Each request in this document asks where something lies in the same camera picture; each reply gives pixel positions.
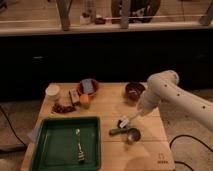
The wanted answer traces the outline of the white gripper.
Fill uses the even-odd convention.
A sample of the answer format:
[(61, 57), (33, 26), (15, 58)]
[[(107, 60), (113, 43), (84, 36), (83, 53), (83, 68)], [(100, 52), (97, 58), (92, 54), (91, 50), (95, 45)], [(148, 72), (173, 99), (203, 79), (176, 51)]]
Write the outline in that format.
[(138, 116), (146, 116), (147, 114), (151, 113), (158, 107), (160, 101), (161, 98), (157, 94), (149, 89), (144, 90), (138, 100), (137, 109), (139, 112), (131, 116), (130, 120), (133, 120)]

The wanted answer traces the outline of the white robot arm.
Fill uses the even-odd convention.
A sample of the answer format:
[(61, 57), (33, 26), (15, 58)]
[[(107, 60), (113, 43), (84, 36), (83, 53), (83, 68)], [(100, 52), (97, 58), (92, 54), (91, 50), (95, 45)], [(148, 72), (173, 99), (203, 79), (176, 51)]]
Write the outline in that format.
[(139, 98), (138, 112), (146, 116), (165, 99), (187, 111), (199, 123), (213, 132), (213, 102), (191, 94), (178, 86), (179, 76), (173, 70), (153, 74), (147, 79), (147, 89)]

